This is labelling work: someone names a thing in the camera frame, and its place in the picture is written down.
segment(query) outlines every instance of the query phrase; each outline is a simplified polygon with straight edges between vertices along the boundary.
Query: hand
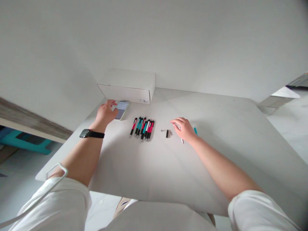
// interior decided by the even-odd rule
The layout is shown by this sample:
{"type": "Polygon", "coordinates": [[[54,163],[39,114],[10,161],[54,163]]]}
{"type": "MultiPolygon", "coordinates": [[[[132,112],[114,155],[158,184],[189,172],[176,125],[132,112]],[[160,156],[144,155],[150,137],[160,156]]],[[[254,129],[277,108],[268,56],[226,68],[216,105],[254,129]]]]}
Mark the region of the hand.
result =
{"type": "Polygon", "coordinates": [[[99,107],[96,119],[89,128],[90,130],[101,133],[105,132],[107,125],[113,121],[118,114],[117,108],[115,108],[114,111],[111,110],[113,105],[117,105],[117,103],[115,103],[115,100],[109,99],[105,104],[99,107]]]}
{"type": "Polygon", "coordinates": [[[174,120],[171,120],[170,123],[173,124],[175,132],[178,134],[179,137],[181,137],[183,140],[186,140],[187,142],[190,142],[197,138],[198,136],[194,132],[191,124],[189,123],[188,119],[185,119],[183,117],[178,117],[174,120]]]}

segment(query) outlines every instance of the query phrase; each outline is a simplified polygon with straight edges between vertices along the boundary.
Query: right hand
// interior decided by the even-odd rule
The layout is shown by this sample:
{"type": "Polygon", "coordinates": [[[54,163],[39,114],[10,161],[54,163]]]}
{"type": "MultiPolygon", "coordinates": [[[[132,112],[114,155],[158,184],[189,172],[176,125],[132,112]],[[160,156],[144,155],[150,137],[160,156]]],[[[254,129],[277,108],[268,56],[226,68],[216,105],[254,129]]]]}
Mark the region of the right hand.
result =
{"type": "Polygon", "coordinates": [[[193,130],[191,124],[189,123],[188,119],[185,119],[183,117],[178,117],[174,120],[171,120],[170,123],[173,124],[175,132],[183,140],[191,142],[192,140],[198,137],[195,131],[193,130]]]}

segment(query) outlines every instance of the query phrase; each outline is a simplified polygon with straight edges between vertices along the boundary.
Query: smartwatch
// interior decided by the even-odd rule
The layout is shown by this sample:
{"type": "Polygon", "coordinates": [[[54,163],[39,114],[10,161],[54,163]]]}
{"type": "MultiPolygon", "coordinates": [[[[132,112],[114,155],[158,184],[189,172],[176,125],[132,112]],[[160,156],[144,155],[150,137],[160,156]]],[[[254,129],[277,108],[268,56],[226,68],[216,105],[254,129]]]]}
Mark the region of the smartwatch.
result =
{"type": "Polygon", "coordinates": [[[80,134],[80,138],[87,138],[87,137],[94,137],[94,138],[104,138],[105,134],[104,133],[98,133],[98,132],[94,132],[91,131],[89,129],[84,129],[81,134],[80,134]]]}

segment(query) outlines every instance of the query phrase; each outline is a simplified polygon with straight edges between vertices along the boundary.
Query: table surface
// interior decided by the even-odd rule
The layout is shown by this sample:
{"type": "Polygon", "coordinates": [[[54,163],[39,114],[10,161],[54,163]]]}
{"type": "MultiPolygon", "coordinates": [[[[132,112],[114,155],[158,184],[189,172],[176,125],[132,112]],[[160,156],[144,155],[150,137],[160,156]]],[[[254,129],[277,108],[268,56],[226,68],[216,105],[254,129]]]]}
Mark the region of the table surface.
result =
{"type": "MultiPolygon", "coordinates": [[[[96,110],[42,168],[37,180],[44,181],[45,173],[69,153],[81,131],[94,121],[96,110]]],[[[156,88],[151,105],[131,103],[125,120],[108,125],[90,190],[227,215],[227,199],[169,122],[179,116],[189,119],[200,137],[246,171],[296,219],[294,211],[303,206],[308,193],[308,166],[246,98],[156,88]],[[129,138],[139,116],[155,120],[150,142],[129,138]],[[166,138],[161,129],[170,129],[173,135],[166,138]]]]}

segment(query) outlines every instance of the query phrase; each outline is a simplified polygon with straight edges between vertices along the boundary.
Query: watch face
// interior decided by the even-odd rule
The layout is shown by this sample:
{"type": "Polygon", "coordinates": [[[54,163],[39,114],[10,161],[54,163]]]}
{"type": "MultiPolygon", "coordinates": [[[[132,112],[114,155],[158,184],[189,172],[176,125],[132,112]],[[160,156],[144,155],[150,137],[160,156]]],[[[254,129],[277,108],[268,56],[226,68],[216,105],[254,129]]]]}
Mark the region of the watch face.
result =
{"type": "Polygon", "coordinates": [[[85,137],[87,137],[87,134],[89,133],[89,129],[84,129],[82,132],[81,132],[81,134],[80,134],[80,138],[85,138],[85,137]]]}

